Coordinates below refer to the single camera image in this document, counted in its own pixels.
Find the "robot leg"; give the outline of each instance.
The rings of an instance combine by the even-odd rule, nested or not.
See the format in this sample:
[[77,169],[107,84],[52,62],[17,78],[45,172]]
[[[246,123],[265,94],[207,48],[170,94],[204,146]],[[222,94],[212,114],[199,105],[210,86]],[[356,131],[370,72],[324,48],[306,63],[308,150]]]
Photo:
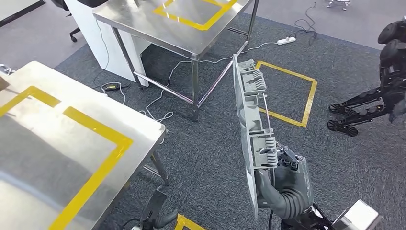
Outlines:
[[359,107],[364,104],[379,101],[382,95],[383,93],[381,92],[381,89],[378,87],[375,89],[371,89],[367,92],[363,92],[360,95],[353,97],[343,103],[331,104],[328,109],[330,110],[330,112],[335,114],[351,116],[357,113],[355,110],[353,110],[353,108]]
[[377,105],[339,121],[329,120],[327,122],[327,128],[332,131],[354,137],[358,135],[358,130],[354,128],[354,126],[371,122],[373,118],[380,117],[388,113],[390,113],[390,109],[388,109],[385,105]]

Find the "white power strip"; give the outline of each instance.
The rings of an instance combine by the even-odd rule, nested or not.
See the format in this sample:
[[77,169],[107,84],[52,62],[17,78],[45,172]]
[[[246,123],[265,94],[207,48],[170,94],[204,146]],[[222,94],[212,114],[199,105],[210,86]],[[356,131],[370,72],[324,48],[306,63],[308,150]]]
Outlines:
[[280,45],[285,45],[285,44],[288,44],[288,43],[291,43],[294,41],[296,41],[295,37],[286,37],[285,39],[279,40],[277,43],[280,46]]

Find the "robot dog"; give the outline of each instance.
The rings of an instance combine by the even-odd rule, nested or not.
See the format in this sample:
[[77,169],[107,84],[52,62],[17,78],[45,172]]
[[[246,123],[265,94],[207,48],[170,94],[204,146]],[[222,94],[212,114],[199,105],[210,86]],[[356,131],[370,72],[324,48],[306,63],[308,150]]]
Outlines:
[[[354,127],[373,118],[390,114],[389,121],[406,112],[406,16],[401,21],[387,25],[378,38],[379,44],[386,44],[379,55],[379,79],[381,85],[339,104],[331,104],[332,113],[346,116],[342,120],[329,120],[327,128],[346,134],[358,135]],[[354,109],[383,100],[383,104],[357,112]]]

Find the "yellow tape square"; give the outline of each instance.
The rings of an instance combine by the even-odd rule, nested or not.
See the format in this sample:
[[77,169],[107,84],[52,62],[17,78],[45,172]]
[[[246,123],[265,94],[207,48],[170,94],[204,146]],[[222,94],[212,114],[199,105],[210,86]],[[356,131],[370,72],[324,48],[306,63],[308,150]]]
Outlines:
[[234,3],[236,3],[238,0],[230,0],[228,3],[220,3],[220,2],[217,2],[216,0],[202,0],[202,1],[205,1],[205,2],[208,2],[208,3],[211,3],[211,4],[214,4],[214,5],[217,5],[217,6],[220,6],[220,7],[221,7],[220,10],[219,10],[217,13],[215,13],[215,14],[213,15],[213,17],[211,17],[208,21],[206,21],[205,24],[195,23],[195,22],[192,22],[192,21],[190,21],[190,20],[187,20],[187,19],[178,17],[178,16],[176,16],[176,15],[173,15],[173,14],[170,14],[170,13],[165,12],[164,9],[165,9],[166,7],[168,7],[170,4],[172,4],[172,3],[174,2],[174,0],[167,0],[167,1],[164,2],[162,5],[156,7],[155,10],[154,10],[154,13],[156,13],[156,14],[162,16],[162,17],[169,18],[169,19],[172,19],[172,20],[174,20],[174,21],[180,22],[180,23],[182,23],[182,24],[191,26],[191,27],[196,28],[196,29],[198,29],[198,30],[208,30],[208,29],[210,29],[210,27],[212,27],[212,25],[214,25],[214,24],[224,15],[224,14],[234,5]]
[[[11,99],[9,102],[7,102],[4,106],[0,107],[0,117],[5,115],[14,106],[16,106],[18,103],[22,102],[29,96],[42,101],[52,108],[54,108],[61,102],[57,98],[36,88],[35,86],[30,86],[26,90],[15,96],[13,99]],[[133,143],[133,140],[131,140],[130,138],[94,120],[93,118],[87,116],[86,114],[73,107],[68,107],[63,112],[63,114],[78,122],[79,124],[85,126],[86,128],[92,130],[93,132],[99,134],[100,136],[110,140],[117,146],[93,173],[89,180],[82,186],[82,188],[73,197],[69,204],[54,220],[54,222],[49,226],[50,230],[64,229],[72,221],[74,216],[79,212],[79,210],[83,207],[83,205],[88,201],[91,195],[107,177],[109,172],[114,168],[118,160],[124,155],[124,152],[127,151],[127,149],[130,148]]]
[[296,121],[296,120],[293,120],[291,118],[285,117],[283,115],[277,114],[275,112],[266,111],[265,109],[262,109],[262,108],[259,109],[259,111],[261,111],[263,113],[267,113],[268,115],[276,117],[276,118],[278,118],[278,119],[280,119],[282,121],[286,121],[286,122],[291,123],[291,124],[293,124],[295,126],[305,127],[306,128],[307,127],[307,122],[309,121],[310,110],[312,109],[313,99],[315,97],[317,81],[315,79],[310,78],[308,76],[305,76],[303,74],[295,73],[295,72],[290,71],[288,69],[284,69],[284,68],[275,66],[273,64],[270,64],[270,63],[267,63],[267,62],[264,62],[264,61],[258,61],[255,68],[259,69],[261,67],[261,65],[264,65],[264,66],[267,66],[267,67],[282,71],[284,73],[287,73],[287,74],[290,74],[290,75],[293,75],[293,76],[297,76],[299,78],[308,80],[308,81],[310,81],[312,83],[312,86],[310,88],[309,97],[307,98],[306,107],[304,109],[304,114],[303,114],[302,121]]

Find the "gray plastic part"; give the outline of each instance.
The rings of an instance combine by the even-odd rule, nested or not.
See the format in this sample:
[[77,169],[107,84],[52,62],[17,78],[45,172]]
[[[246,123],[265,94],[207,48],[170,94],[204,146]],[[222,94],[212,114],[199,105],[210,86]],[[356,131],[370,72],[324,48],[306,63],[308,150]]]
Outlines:
[[238,83],[242,86],[243,103],[239,107],[239,117],[243,118],[248,129],[254,169],[276,168],[278,156],[276,139],[272,128],[264,129],[259,112],[259,99],[264,98],[267,89],[264,76],[255,68],[254,60],[238,63]]
[[254,169],[277,167],[276,141],[273,130],[262,126],[259,100],[265,100],[266,85],[253,60],[238,63],[233,56],[234,90],[237,115],[241,127],[241,147],[246,165],[248,190],[255,219],[258,219],[258,199]]

